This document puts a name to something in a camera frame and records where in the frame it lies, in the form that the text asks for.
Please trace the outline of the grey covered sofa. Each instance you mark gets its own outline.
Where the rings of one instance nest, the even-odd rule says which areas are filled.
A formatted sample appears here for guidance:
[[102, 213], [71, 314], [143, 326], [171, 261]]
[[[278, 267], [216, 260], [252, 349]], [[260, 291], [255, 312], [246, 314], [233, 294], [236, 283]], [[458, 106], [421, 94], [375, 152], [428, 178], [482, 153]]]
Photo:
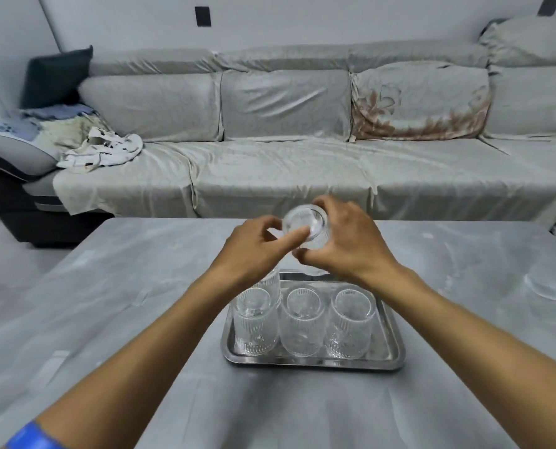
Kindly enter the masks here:
[[[337, 69], [350, 77], [403, 61], [488, 74], [493, 65], [479, 42], [162, 48], [93, 55], [86, 79]], [[86, 105], [81, 97], [79, 104]], [[375, 219], [533, 221], [556, 235], [556, 140], [486, 138], [483, 129], [475, 138], [445, 141], [357, 139], [351, 128], [346, 142], [259, 142], [226, 141], [223, 127], [220, 141], [143, 140], [131, 162], [88, 173], [58, 169], [68, 150], [0, 136], [0, 220], [19, 242], [78, 244], [112, 217], [283, 217], [330, 193]]]

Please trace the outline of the clear ribbed drinking glass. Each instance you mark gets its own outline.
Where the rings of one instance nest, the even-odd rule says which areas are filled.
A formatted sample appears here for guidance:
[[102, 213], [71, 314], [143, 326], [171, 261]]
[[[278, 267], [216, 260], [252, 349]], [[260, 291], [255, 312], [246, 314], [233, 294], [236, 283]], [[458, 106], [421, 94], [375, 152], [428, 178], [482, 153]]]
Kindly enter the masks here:
[[269, 353], [279, 341], [278, 302], [259, 287], [251, 287], [231, 302], [236, 350], [241, 355]]
[[280, 342], [295, 357], [317, 355], [324, 345], [327, 304], [317, 288], [293, 286], [283, 294], [279, 311]]
[[357, 286], [340, 287], [328, 308], [325, 345], [333, 357], [353, 360], [370, 349], [376, 298]]
[[263, 279], [254, 284], [253, 288], [261, 288], [269, 294], [271, 307], [280, 303], [282, 299], [282, 290], [279, 268], [277, 266], [273, 268]]
[[323, 208], [314, 204], [299, 205], [290, 210], [282, 219], [284, 235], [304, 226], [310, 229], [310, 233], [301, 248], [316, 250], [327, 244], [331, 229], [328, 215]]

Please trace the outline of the person's right hand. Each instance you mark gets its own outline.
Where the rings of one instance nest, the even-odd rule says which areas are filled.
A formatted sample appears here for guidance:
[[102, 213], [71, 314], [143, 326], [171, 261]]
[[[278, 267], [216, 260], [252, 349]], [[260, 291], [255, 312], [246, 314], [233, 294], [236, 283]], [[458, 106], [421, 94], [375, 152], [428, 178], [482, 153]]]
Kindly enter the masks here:
[[374, 220], [356, 203], [332, 195], [314, 201], [329, 220], [327, 272], [367, 289], [382, 289], [403, 271]]

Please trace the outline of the blue wristband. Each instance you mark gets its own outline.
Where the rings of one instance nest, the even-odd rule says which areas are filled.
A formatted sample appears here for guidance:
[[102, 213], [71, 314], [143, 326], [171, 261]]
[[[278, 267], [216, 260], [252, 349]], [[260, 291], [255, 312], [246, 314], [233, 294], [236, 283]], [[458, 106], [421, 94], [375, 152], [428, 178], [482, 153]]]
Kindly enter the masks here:
[[31, 421], [5, 443], [4, 449], [67, 449], [67, 447], [47, 434], [37, 422]]

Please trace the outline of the grey pillow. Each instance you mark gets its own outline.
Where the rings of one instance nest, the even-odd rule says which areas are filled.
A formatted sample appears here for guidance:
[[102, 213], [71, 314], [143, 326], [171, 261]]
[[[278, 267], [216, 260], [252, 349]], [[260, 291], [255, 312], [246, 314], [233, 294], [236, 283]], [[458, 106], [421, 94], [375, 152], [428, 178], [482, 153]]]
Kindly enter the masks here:
[[556, 66], [556, 17], [512, 18], [492, 24], [478, 42], [496, 66]]

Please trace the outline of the stainless steel tray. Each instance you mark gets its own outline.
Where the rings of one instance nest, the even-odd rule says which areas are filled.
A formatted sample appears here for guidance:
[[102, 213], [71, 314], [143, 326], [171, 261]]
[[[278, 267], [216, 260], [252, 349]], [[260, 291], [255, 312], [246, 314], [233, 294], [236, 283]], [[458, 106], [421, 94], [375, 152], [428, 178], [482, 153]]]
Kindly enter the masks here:
[[360, 370], [386, 372], [400, 370], [406, 359], [405, 345], [392, 310], [372, 293], [361, 287], [339, 280], [331, 274], [308, 275], [303, 272], [280, 270], [282, 292], [288, 287], [313, 286], [322, 298], [332, 298], [343, 290], [356, 290], [374, 301], [371, 322], [371, 338], [366, 352], [356, 359], [345, 359], [322, 347], [317, 354], [301, 357], [289, 354], [279, 342], [267, 354], [246, 355], [237, 347], [234, 330], [234, 312], [228, 310], [220, 346], [224, 358], [240, 366], [279, 366], [284, 368], [314, 368], [332, 370]]

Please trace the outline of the person's left hand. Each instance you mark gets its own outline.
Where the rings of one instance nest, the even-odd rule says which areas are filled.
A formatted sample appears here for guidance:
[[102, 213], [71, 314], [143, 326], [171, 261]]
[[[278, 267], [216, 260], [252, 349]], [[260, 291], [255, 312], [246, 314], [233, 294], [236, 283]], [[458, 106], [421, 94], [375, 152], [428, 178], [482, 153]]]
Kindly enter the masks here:
[[210, 274], [240, 293], [263, 279], [283, 258], [274, 258], [270, 229], [281, 230], [282, 220], [272, 216], [248, 219], [237, 226], [209, 267]]

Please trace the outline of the clear glass on table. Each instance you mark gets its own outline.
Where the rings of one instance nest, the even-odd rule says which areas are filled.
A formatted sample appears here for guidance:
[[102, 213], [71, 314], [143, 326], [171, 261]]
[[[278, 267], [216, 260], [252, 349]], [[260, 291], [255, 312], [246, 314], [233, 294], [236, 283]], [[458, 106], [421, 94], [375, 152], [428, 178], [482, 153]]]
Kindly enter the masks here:
[[556, 301], [556, 258], [536, 261], [523, 280], [535, 294]]

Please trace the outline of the grey sofa back cushion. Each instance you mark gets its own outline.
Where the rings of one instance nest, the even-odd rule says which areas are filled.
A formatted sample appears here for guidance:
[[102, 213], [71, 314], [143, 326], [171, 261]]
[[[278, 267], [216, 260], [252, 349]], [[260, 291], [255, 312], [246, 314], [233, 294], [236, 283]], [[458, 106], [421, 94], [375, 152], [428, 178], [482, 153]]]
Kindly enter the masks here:
[[346, 70], [226, 71], [221, 80], [226, 141], [346, 142], [351, 135]]
[[556, 66], [491, 65], [486, 138], [556, 140]]
[[95, 76], [78, 89], [118, 135], [145, 142], [210, 142], [223, 136], [222, 73]]

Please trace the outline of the floral sofa back cushion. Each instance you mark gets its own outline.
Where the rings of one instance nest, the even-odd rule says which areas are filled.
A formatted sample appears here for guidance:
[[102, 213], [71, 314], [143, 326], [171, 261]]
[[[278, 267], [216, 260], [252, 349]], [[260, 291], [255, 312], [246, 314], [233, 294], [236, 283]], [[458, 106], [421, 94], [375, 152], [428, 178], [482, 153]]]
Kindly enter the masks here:
[[393, 141], [475, 138], [491, 105], [485, 68], [403, 61], [351, 73], [352, 136]]

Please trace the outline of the blue and cream cloth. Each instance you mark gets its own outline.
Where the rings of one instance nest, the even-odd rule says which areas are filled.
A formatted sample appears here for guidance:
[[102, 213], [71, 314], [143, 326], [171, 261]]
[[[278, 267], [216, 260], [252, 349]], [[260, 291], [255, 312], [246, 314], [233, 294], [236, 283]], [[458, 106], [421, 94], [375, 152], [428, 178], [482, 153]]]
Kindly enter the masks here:
[[60, 151], [81, 147], [92, 128], [111, 130], [93, 108], [81, 104], [28, 109], [0, 119], [0, 136]]

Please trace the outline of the white patterned crumpled cloth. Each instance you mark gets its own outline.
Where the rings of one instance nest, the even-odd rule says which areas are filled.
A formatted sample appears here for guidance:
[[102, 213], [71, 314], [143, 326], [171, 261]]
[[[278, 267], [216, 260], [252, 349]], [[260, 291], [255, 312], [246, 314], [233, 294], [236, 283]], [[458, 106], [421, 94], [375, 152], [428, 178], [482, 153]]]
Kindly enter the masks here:
[[81, 146], [63, 153], [56, 166], [72, 173], [88, 173], [131, 162], [143, 149], [143, 140], [137, 134], [120, 137], [93, 127]]

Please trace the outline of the person's left forearm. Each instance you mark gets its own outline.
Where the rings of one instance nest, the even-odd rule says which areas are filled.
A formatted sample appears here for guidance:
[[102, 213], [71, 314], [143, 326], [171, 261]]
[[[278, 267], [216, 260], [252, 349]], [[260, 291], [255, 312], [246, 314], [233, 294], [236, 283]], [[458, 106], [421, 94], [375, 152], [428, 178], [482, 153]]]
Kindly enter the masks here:
[[214, 319], [252, 281], [210, 268], [172, 306], [37, 418], [56, 449], [135, 449]]

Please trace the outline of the dark teal pillow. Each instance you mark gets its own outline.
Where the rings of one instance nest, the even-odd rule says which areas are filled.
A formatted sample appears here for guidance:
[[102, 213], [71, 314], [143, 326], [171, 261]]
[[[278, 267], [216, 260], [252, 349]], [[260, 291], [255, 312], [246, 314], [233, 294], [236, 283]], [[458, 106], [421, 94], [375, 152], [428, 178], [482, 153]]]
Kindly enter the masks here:
[[32, 58], [26, 68], [19, 107], [45, 108], [80, 102], [78, 87], [89, 75], [94, 48]]

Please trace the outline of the person's right forearm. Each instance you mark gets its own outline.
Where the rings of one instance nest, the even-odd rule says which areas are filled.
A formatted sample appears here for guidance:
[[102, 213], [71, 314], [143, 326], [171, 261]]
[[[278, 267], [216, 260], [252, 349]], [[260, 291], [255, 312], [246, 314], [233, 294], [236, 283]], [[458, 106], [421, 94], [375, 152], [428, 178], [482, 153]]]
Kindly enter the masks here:
[[400, 265], [367, 287], [432, 347], [521, 449], [556, 449], [556, 361], [435, 292]]

